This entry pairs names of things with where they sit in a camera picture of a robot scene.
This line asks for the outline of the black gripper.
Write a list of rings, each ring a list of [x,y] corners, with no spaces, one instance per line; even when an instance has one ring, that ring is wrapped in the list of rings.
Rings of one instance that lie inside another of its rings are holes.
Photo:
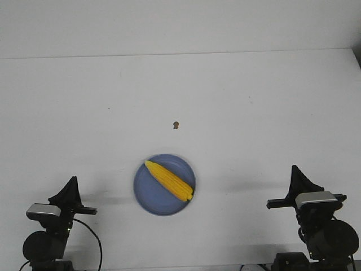
[[[96,215],[96,208],[83,206],[76,176],[48,201],[54,206],[46,206],[47,211],[41,214],[41,226],[59,239],[68,239],[76,214]]]
[[[270,199],[266,207],[268,209],[293,207],[302,234],[311,234],[333,219],[334,213],[343,207],[343,202],[347,199],[344,194],[333,194],[337,199],[336,202],[306,204],[300,209],[297,208],[295,198],[298,194],[321,191],[324,191],[324,187],[311,182],[296,165],[292,165],[286,198]]]

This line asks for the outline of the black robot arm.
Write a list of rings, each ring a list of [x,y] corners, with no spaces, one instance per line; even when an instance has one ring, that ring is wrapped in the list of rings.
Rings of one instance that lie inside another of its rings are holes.
[[[82,204],[77,177],[73,176],[48,203],[34,203],[26,211],[28,219],[38,221],[43,230],[30,234],[23,244],[23,255],[32,270],[74,270],[70,260],[63,260],[73,223],[86,227],[96,238],[100,249],[98,269],[102,268],[102,244],[91,227],[74,216],[95,215],[96,208]]]
[[[270,269],[347,270],[349,266],[355,269],[353,255],[360,246],[358,234],[334,215],[346,199],[344,194],[333,194],[314,184],[293,165],[287,195],[283,199],[269,199],[266,207],[294,208],[298,236],[308,253],[277,253]]]

